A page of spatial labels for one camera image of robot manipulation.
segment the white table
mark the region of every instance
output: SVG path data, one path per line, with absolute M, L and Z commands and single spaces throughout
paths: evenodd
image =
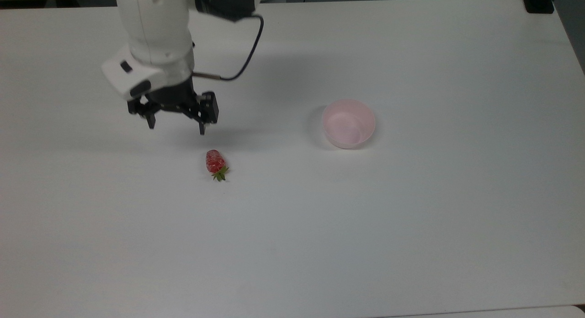
M 219 124 L 130 116 L 115 8 L 0 11 L 0 316 L 367 318 L 585 302 L 585 77 L 521 0 L 263 5 Z M 230 75 L 256 21 L 192 15 Z M 359 150 L 319 128 L 358 98 Z M 214 182 L 203 163 L 230 166 Z

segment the red strawberry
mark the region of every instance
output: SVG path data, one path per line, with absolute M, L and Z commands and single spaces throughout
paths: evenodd
M 225 159 L 223 159 L 219 151 L 217 150 L 207 151 L 207 155 L 205 155 L 205 164 L 207 166 L 207 170 L 213 173 L 213 180 L 217 180 L 220 182 L 222 180 L 225 180 L 225 174 L 228 171 L 229 167 L 225 163 Z

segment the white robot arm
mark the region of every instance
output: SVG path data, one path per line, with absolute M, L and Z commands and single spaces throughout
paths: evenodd
M 203 134 L 206 124 L 217 122 L 219 110 L 213 92 L 197 95 L 193 91 L 194 44 L 187 27 L 189 8 L 195 7 L 199 12 L 236 22 L 252 17 L 259 2 L 117 0 L 129 41 L 102 65 L 102 71 L 128 102 L 130 114 L 146 118 L 150 128 L 154 128 L 154 114 L 164 110 L 181 112 L 196 120 Z M 146 97 L 146 103 L 140 101 L 143 96 Z

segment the black cable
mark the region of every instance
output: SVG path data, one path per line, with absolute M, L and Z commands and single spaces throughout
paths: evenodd
M 252 50 L 250 51 L 250 54 L 248 54 L 248 58 L 246 59 L 246 62 L 244 62 L 244 65 L 242 66 L 240 71 L 238 71 L 238 73 L 236 73 L 236 75 L 232 76 L 232 77 L 222 77 L 222 76 L 218 76 L 215 74 L 207 74 L 207 73 L 199 73 L 199 72 L 192 73 L 193 77 L 203 77 L 203 78 L 225 80 L 225 81 L 234 80 L 234 79 L 240 77 L 240 75 L 244 72 L 244 70 L 246 70 L 246 67 L 250 63 L 250 60 L 252 59 L 252 55 L 254 54 L 255 48 L 258 45 L 258 41 L 260 40 L 260 37 L 262 35 L 262 29 L 264 29 L 264 18 L 262 16 L 249 16 L 247 18 L 259 19 L 260 20 L 260 28 L 258 29 L 258 35 L 256 35 L 256 39 L 254 41 L 254 45 L 252 46 Z

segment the bowl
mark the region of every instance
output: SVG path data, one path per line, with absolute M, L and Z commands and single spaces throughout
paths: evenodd
M 325 108 L 323 129 L 336 147 L 355 148 L 368 140 L 376 128 L 374 112 L 366 104 L 351 99 L 338 100 Z

